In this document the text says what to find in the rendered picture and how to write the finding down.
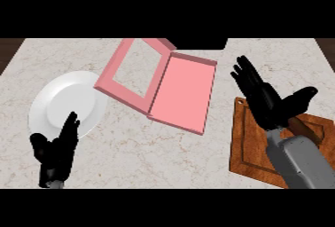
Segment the white round plate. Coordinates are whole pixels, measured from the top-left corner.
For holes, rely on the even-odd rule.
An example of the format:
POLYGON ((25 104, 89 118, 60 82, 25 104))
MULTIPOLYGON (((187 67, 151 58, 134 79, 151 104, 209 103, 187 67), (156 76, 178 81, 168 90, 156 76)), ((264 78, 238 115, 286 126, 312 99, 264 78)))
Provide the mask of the white round plate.
POLYGON ((97 126, 103 118, 107 96, 94 89, 98 76, 73 71, 57 76, 42 87, 29 107, 29 132, 53 140, 70 112, 79 120, 78 137, 97 126))

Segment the brown wooden cutting board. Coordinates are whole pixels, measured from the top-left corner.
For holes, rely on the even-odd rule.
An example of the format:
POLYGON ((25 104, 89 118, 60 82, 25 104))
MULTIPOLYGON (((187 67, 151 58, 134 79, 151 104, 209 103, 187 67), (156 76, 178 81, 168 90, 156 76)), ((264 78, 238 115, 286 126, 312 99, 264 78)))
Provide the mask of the brown wooden cutting board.
MULTIPOLYGON (((299 114, 296 118, 321 139, 318 150, 335 169, 335 121, 306 113, 299 114)), ((228 171, 286 188, 283 178, 271 166, 265 147, 265 131, 253 120, 246 100, 236 98, 228 171)))

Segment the pink open cardboard box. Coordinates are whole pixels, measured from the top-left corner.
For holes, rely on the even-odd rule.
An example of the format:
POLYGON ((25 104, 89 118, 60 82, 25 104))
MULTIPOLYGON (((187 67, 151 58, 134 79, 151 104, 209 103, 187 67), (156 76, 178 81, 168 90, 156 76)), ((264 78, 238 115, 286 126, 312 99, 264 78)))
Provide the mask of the pink open cardboard box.
POLYGON ((144 114, 148 120, 202 135, 216 62, 177 53, 177 47, 166 38, 143 38, 160 54, 160 58, 144 97, 141 97, 112 80, 132 41, 132 38, 120 40, 94 89, 144 114))

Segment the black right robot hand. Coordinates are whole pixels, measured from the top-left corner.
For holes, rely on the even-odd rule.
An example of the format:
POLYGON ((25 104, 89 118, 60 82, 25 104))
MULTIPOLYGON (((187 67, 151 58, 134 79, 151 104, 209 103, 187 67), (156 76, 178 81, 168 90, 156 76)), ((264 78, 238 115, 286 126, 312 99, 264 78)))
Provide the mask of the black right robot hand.
POLYGON ((230 74, 246 98, 258 126, 264 130, 287 128, 287 120, 305 112, 309 100, 317 95, 317 88, 306 86, 290 96, 280 98, 275 89, 262 81, 244 56, 236 58, 233 68, 234 71, 230 74))

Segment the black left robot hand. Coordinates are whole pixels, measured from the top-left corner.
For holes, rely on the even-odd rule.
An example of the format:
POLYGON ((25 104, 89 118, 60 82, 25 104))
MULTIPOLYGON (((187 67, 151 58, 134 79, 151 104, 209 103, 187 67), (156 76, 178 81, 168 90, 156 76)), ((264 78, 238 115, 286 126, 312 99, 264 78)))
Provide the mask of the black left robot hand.
POLYGON ((50 182, 64 182, 69 177, 78 143, 78 126, 76 113, 70 112, 58 137, 53 141, 41 133, 32 133, 29 136, 33 157, 39 162, 39 188, 50 189, 50 182))

